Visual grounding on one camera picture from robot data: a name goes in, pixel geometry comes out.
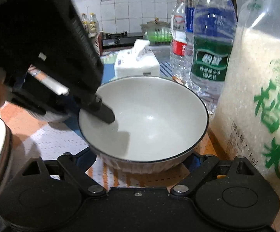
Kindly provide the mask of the clear bag of rice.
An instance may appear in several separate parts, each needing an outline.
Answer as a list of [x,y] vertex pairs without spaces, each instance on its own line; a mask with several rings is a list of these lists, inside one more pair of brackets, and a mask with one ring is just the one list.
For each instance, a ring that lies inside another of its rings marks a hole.
[[[230,159],[245,156],[280,199],[280,0],[246,0],[211,123]],[[280,231],[280,210],[273,224]]]

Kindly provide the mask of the white tissue pack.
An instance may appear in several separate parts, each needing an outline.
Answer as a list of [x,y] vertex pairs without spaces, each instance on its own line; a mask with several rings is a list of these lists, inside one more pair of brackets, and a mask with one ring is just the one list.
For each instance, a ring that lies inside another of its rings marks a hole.
[[115,77],[142,75],[158,77],[160,64],[149,45],[149,40],[137,39],[131,49],[119,51],[114,64]]

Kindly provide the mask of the cooking oil bottle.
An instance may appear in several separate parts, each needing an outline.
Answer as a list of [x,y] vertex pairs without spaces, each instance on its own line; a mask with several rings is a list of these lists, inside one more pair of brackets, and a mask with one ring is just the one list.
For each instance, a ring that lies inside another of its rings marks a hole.
[[89,28],[90,28],[91,34],[99,32],[99,23],[97,21],[96,15],[94,13],[90,13]]

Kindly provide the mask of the gas stove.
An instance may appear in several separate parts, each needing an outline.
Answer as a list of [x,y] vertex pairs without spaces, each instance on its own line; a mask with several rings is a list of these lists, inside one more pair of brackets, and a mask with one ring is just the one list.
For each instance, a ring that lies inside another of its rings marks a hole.
[[132,47],[137,39],[143,39],[143,35],[140,32],[128,33],[119,32],[115,34],[103,33],[102,34],[102,48],[121,48]]

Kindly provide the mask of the white ribbed bowl black rim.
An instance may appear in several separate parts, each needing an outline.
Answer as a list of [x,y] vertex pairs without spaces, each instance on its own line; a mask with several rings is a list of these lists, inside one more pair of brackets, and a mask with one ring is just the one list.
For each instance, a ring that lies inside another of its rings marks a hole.
[[105,164],[126,173],[152,174],[177,166],[209,125],[202,100],[166,78],[120,78],[100,86],[97,94],[115,120],[108,124],[81,110],[79,129]]

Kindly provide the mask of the blue cap water bottle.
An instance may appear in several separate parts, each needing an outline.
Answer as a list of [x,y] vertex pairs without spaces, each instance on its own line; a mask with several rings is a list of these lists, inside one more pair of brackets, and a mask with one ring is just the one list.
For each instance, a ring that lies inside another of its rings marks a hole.
[[194,61],[194,10],[198,0],[185,0],[185,32],[187,45],[185,47],[186,59],[186,85],[191,87],[191,68]]

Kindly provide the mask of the green label water bottle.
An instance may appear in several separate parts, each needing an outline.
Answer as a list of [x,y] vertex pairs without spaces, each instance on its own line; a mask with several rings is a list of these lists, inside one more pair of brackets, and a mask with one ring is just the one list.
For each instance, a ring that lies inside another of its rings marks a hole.
[[197,0],[194,9],[192,87],[203,101],[217,104],[237,26],[231,0]]

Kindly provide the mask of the red label water bottle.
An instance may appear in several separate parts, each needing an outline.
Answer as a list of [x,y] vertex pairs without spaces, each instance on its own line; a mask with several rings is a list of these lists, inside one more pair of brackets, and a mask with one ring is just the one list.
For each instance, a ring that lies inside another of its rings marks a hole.
[[172,40],[170,44],[170,66],[174,79],[186,85],[188,81],[188,62],[185,57],[186,39],[185,0],[178,0],[170,19]]

